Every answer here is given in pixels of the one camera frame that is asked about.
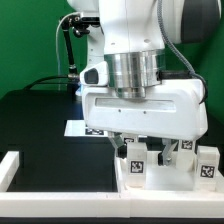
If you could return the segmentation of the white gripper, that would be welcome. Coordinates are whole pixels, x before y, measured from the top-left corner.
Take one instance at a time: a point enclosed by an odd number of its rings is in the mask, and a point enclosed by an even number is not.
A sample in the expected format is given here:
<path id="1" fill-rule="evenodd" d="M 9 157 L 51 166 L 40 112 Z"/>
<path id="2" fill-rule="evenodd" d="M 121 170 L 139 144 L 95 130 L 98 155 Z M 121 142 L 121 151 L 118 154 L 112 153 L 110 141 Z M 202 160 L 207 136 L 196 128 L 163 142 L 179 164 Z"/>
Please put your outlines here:
<path id="1" fill-rule="evenodd" d="M 176 140 L 197 140 L 208 130 L 202 83 L 197 79 L 168 79 L 148 87 L 144 98 L 124 99 L 108 86 L 108 65 L 101 62 L 83 70 L 82 108 L 85 123 L 108 131 L 119 158 L 126 157 L 120 133 L 163 139 L 158 165 L 169 166 Z"/>

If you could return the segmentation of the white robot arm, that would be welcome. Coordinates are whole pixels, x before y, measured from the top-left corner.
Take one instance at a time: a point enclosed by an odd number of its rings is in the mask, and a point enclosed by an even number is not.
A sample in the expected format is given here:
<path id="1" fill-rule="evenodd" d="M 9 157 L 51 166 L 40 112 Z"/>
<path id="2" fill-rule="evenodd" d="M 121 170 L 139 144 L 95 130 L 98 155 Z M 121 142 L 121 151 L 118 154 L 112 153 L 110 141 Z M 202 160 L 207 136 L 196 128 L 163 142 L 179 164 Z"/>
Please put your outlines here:
<path id="1" fill-rule="evenodd" d="M 205 80 L 165 67 L 165 51 L 200 42 L 221 19 L 220 0 L 68 0 L 75 31 L 96 28 L 80 74 L 86 125 L 108 132 L 126 158 L 139 136 L 199 139 L 208 129 Z"/>

